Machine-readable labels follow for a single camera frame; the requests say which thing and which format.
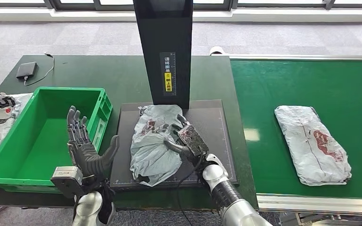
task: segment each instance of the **robot finger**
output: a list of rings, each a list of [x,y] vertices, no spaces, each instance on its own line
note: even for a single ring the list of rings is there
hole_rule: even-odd
[[[85,142],[91,142],[90,141],[90,137],[88,135],[88,131],[87,131],[87,126],[85,125],[85,123],[87,122],[87,117],[83,117],[81,119],[81,136],[84,139]]]
[[[74,130],[75,130],[75,139],[78,141],[78,143],[83,143],[81,133],[80,133],[80,111],[75,111],[74,114]]]
[[[71,106],[69,112],[67,113],[67,132],[70,142],[77,141],[74,130],[74,115],[75,115],[75,107]]]

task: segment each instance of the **robotic hand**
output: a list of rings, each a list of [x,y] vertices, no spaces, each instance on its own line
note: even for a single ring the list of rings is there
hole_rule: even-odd
[[[200,181],[207,187],[210,195],[217,205],[224,226],[272,226],[262,218],[242,198],[234,185],[228,179],[228,173],[221,161],[209,152],[202,137],[186,118],[178,115],[183,128],[173,125],[178,130],[179,144],[165,141],[165,145],[185,155],[198,174]]]
[[[80,111],[71,106],[67,115],[67,143],[73,166],[56,167],[53,184],[67,198],[75,197],[73,226],[103,226],[115,212],[114,191],[110,189],[105,171],[119,148],[118,136],[100,156],[86,129],[87,117],[80,120]]]

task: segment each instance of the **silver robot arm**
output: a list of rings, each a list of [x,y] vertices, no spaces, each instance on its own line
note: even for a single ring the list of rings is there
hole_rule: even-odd
[[[202,177],[209,185],[210,195],[219,209],[223,226],[272,226],[242,198],[215,155],[207,155],[206,161],[217,163],[206,166]]]
[[[165,140],[165,145],[181,154],[197,168],[200,180],[207,185],[217,205],[223,226],[272,226],[246,201],[228,178],[228,172],[217,156],[209,152],[202,137],[186,118],[178,115],[182,128],[175,127],[179,144]]]
[[[81,197],[78,202],[75,218],[72,226],[104,226],[106,224],[102,223],[99,219],[99,212],[102,209],[103,198],[102,195],[93,191]],[[112,218],[112,215],[115,213],[115,208],[113,203],[112,212],[109,216],[109,219]]]

